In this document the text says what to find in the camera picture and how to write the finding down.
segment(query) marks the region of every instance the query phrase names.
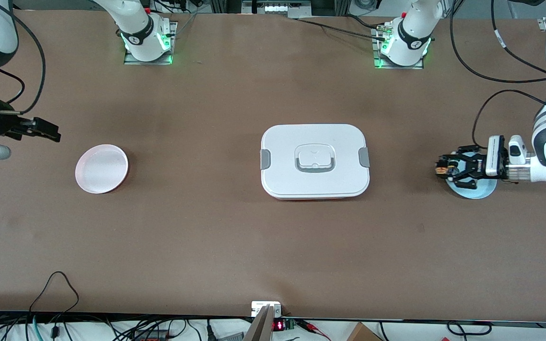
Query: brown table surface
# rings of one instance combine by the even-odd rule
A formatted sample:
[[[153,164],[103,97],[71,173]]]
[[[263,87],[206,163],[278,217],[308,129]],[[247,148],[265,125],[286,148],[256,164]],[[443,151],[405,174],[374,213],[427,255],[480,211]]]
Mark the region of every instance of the brown table surface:
[[[546,184],[499,184],[454,196],[438,155],[470,144],[494,91],[453,55],[442,21],[424,71],[375,69],[368,39],[273,15],[198,15],[170,66],[125,66],[106,13],[20,11],[47,56],[30,115],[60,126],[59,144],[0,138],[0,309],[27,309],[54,270],[82,296],[76,311],[249,313],[279,300],[296,316],[546,321]],[[188,16],[177,16],[181,22]],[[348,18],[319,19],[365,32]],[[375,22],[377,18],[368,18]],[[464,58],[487,75],[540,76],[500,48],[489,21],[457,21]],[[539,65],[535,21],[501,21],[507,44]],[[24,32],[4,67],[39,82]],[[518,86],[546,95],[546,84]],[[17,84],[0,75],[0,97]],[[504,95],[477,137],[529,140],[539,104]],[[364,194],[279,201],[260,183],[260,138],[279,124],[349,123],[370,149]],[[119,145],[130,175],[110,194],[81,190],[74,167]],[[73,301],[57,278],[37,309]]]

